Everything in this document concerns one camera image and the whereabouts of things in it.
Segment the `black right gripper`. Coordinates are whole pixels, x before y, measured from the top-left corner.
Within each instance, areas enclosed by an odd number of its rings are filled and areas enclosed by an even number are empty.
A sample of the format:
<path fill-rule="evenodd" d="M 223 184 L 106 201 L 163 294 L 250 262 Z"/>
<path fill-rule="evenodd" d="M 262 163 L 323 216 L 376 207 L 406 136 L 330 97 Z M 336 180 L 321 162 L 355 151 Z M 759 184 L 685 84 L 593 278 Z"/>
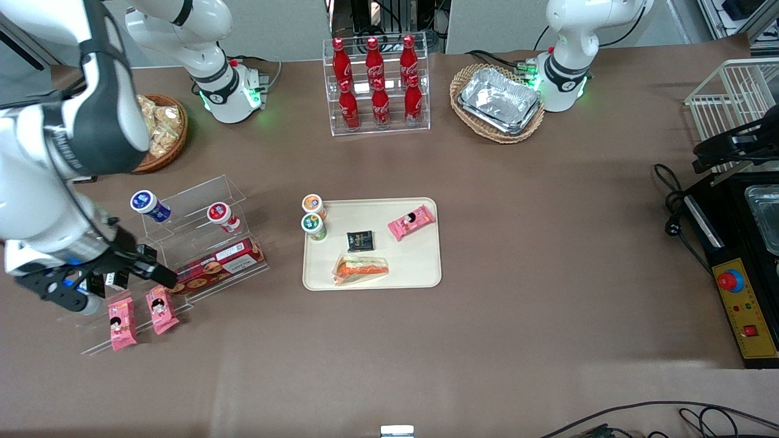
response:
<path fill-rule="evenodd" d="M 145 276 L 170 290 L 178 285 L 176 272 L 157 262 L 154 249 L 137 242 L 125 228 L 115 228 L 111 250 L 111 272 L 127 271 Z"/>

